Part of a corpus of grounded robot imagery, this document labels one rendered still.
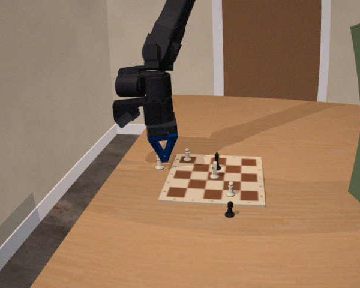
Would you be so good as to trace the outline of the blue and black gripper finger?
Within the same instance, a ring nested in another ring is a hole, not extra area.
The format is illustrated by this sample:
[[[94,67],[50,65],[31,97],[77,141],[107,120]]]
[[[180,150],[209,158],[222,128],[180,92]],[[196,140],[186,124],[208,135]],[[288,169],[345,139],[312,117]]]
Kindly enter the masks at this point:
[[[156,130],[156,131],[165,131],[165,130]],[[157,146],[159,147],[159,149],[160,149],[160,151],[161,151],[162,155],[163,155],[163,156],[166,156],[166,153],[167,153],[167,150],[168,150],[168,147],[169,147],[170,142],[169,142],[169,141],[167,141],[165,149],[162,149],[162,147],[161,147],[161,145],[160,145],[159,141],[157,141],[157,142],[156,142],[156,144],[157,144]]]
[[[148,138],[148,137],[147,137]],[[177,141],[178,138],[178,134],[168,134],[168,136],[165,137],[152,137],[152,138],[148,138],[149,143],[151,144],[151,146],[153,147],[153,149],[155,150],[155,152],[157,153],[158,157],[160,158],[162,163],[166,163],[168,162],[170,155],[172,153],[173,147]],[[156,142],[157,141],[164,141],[164,140],[168,140],[170,142],[166,156],[163,156],[159,147],[157,146]]]

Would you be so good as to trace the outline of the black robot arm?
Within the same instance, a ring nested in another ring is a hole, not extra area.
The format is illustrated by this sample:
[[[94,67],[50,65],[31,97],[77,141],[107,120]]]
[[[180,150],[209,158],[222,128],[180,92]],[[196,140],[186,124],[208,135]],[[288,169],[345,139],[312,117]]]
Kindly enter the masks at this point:
[[[165,71],[173,71],[195,1],[166,0],[142,48],[144,66],[119,69],[115,80],[116,94],[119,97],[142,97],[113,102],[113,117],[120,128],[140,116],[141,106],[145,126],[161,124],[160,102],[157,100],[165,102],[165,98],[172,96],[171,76]],[[154,102],[147,101],[148,98],[154,99]]]

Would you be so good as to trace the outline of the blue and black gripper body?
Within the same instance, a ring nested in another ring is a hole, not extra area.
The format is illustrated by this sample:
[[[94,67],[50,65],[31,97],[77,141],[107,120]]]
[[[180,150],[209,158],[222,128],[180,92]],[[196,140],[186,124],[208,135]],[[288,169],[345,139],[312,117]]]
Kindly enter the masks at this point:
[[[165,137],[168,136],[168,132],[169,134],[178,133],[175,113],[173,111],[172,96],[165,98],[165,102],[163,102],[162,100],[157,100],[157,102],[160,102],[161,124],[147,125],[147,137]]]

